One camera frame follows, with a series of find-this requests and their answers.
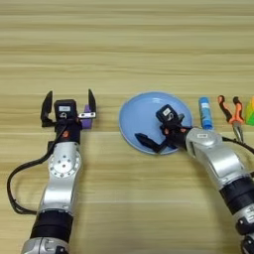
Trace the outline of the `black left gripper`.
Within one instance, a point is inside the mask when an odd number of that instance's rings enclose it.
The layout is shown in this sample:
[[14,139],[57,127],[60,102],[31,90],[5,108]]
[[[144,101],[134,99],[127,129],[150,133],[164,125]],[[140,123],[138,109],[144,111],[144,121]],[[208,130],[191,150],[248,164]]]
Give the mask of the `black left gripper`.
[[[41,121],[43,127],[53,127],[55,122],[49,118],[53,106],[53,92],[50,91],[42,104]],[[76,116],[67,116],[65,113],[57,120],[55,131],[57,143],[80,143],[80,132],[91,127],[92,120],[96,117],[96,100],[91,89],[88,90],[89,112],[79,113]]]

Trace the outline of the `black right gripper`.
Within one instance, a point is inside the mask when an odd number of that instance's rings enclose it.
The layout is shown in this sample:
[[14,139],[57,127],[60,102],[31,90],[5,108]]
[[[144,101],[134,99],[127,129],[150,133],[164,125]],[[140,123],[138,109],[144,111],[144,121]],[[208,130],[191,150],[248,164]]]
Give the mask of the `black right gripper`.
[[185,115],[183,113],[178,115],[178,119],[168,121],[161,125],[163,135],[166,137],[162,143],[158,144],[147,135],[142,133],[136,133],[136,139],[145,147],[153,150],[155,153],[160,153],[168,145],[170,147],[177,147],[186,149],[187,134],[192,129],[190,126],[184,126],[183,120]]

